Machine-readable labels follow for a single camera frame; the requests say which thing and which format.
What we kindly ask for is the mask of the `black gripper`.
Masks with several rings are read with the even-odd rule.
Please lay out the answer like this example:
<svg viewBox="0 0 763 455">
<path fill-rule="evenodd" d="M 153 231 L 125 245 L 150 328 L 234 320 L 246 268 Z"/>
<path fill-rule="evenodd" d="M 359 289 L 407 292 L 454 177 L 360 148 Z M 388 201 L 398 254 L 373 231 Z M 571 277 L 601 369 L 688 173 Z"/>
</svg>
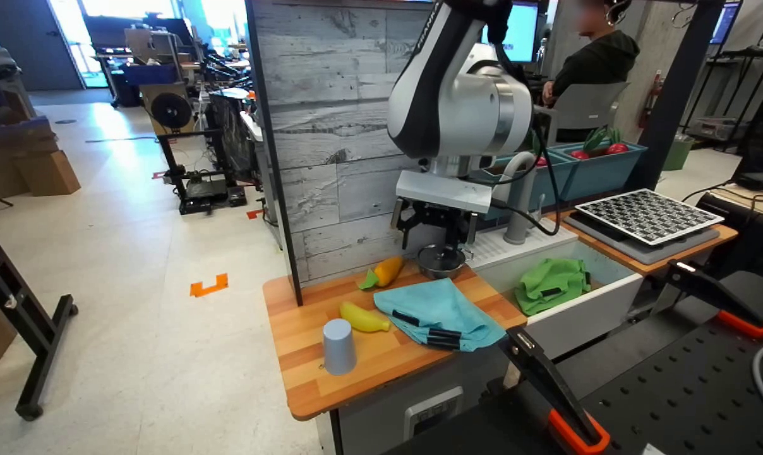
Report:
<svg viewBox="0 0 763 455">
<path fill-rule="evenodd" d="M 475 242 L 478 216 L 398 197 L 392 210 L 392 229 L 402 234 L 402 245 L 407 245 L 407 251 L 424 245 L 421 225 L 441 229 L 443 245 L 454 245 L 465 254 L 465 249 Z"/>
</svg>

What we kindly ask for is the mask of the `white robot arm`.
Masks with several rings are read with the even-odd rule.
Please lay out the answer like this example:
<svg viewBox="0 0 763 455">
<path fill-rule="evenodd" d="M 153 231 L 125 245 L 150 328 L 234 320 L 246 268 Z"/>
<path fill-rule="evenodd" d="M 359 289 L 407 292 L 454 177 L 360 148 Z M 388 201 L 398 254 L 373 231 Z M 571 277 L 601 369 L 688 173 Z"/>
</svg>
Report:
<svg viewBox="0 0 763 455">
<path fill-rule="evenodd" d="M 532 125 L 523 71 L 502 40 L 513 0 L 437 0 L 385 102 L 385 134 L 413 163 L 502 157 Z M 448 245 L 475 239 L 494 187 L 435 169 L 402 169 L 392 229 L 409 242 L 419 225 L 443 231 Z"/>
</svg>

